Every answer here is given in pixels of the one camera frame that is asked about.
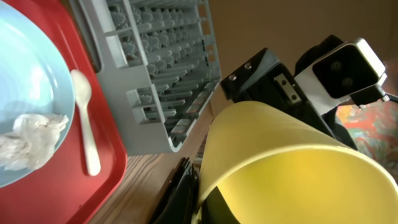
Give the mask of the white plastic spoon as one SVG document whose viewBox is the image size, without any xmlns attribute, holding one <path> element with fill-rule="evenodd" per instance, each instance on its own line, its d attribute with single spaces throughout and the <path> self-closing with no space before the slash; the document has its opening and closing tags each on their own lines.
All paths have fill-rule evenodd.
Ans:
<svg viewBox="0 0 398 224">
<path fill-rule="evenodd" d="M 80 114 L 87 173 L 90 176 L 96 176 L 101 171 L 101 163 L 88 115 L 88 104 L 91 100 L 92 88 L 81 71 L 72 70 L 70 74 L 75 90 L 75 102 Z"/>
</svg>

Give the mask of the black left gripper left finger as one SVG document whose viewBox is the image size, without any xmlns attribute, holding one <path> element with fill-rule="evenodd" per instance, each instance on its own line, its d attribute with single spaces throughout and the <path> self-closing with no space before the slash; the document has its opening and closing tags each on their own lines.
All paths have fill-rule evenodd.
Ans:
<svg viewBox="0 0 398 224">
<path fill-rule="evenodd" d="M 197 195 L 198 172 L 182 158 L 149 223 L 190 224 Z"/>
</svg>

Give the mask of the light blue plate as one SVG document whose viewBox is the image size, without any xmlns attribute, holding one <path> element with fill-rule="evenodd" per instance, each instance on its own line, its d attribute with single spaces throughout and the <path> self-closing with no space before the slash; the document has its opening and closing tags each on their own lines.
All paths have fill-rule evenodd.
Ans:
<svg viewBox="0 0 398 224">
<path fill-rule="evenodd" d="M 28 17 L 1 2 L 1 133 L 22 114 L 73 119 L 70 70 L 49 37 Z"/>
</svg>

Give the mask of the white tissue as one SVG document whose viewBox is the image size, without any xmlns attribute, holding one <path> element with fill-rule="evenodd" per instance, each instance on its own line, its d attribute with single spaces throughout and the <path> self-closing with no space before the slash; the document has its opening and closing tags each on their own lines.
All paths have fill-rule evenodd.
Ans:
<svg viewBox="0 0 398 224">
<path fill-rule="evenodd" d="M 53 156 L 69 118 L 59 114 L 22 114 L 12 131 L 1 134 L 1 167 L 37 170 Z"/>
</svg>

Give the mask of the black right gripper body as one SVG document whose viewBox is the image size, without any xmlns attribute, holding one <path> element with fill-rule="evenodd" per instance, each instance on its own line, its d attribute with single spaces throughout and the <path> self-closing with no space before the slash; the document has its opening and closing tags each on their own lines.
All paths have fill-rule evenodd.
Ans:
<svg viewBox="0 0 398 224">
<path fill-rule="evenodd" d="M 301 120 L 353 148 L 358 147 L 337 117 L 337 109 L 320 115 L 295 82 L 287 67 L 264 48 L 221 81 L 227 99 L 234 103 L 258 101 Z"/>
</svg>

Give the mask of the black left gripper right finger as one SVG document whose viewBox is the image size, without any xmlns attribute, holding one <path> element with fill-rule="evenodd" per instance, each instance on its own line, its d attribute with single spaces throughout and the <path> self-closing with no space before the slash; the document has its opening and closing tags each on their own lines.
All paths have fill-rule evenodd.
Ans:
<svg viewBox="0 0 398 224">
<path fill-rule="evenodd" d="M 201 205 L 201 222 L 203 224 L 239 224 L 217 187 Z"/>
</svg>

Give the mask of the yellow plastic cup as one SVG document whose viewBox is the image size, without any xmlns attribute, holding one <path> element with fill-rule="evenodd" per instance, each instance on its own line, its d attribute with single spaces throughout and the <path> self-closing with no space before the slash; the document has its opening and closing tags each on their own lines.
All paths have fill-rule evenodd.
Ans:
<svg viewBox="0 0 398 224">
<path fill-rule="evenodd" d="M 212 122 L 198 203 L 219 190 L 240 223 L 397 223 L 397 184 L 383 166 L 264 103 Z"/>
</svg>

